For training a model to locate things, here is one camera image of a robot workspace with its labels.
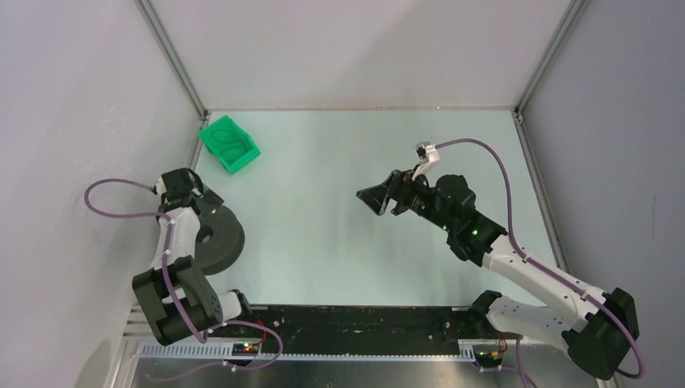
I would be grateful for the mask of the dark grey cable spool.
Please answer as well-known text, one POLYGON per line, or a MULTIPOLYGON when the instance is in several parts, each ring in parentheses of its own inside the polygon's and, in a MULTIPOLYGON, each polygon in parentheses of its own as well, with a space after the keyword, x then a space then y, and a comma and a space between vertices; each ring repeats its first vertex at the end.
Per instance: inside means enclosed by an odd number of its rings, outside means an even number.
POLYGON ((200 222, 194 258, 204 275, 216 275, 237 261, 245 242, 241 222, 231 209, 221 206, 200 222))

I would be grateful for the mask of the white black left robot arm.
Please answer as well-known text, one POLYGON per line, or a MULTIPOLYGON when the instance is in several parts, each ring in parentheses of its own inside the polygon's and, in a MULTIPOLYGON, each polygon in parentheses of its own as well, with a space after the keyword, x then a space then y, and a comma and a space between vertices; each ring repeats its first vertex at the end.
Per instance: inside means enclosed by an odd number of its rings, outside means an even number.
POLYGON ((189 168, 161 175, 153 191, 160 198, 160 239, 132 289, 157 342, 204 342, 222 323, 235 336, 249 335, 255 315, 246 295, 238 289, 219 294, 208 280, 240 257, 246 243, 241 222, 189 168))

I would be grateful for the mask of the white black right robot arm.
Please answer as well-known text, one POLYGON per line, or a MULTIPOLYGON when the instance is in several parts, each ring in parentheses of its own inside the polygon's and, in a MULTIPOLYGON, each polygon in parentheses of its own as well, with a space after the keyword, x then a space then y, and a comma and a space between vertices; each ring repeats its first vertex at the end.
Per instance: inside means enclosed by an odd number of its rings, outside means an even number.
POLYGON ((412 211, 447 234, 458 259, 503 276, 543 304, 530 306, 496 292, 484 292, 472 305, 473 333, 489 338, 498 331, 527 336, 566 352, 577 367, 608 381, 639 336, 632 295, 606 292, 535 256, 521 257, 503 226, 477 211, 476 195, 462 175, 444 175, 435 186, 412 171, 392 171, 383 182, 356 193, 375 215, 390 201, 397 216, 412 211))

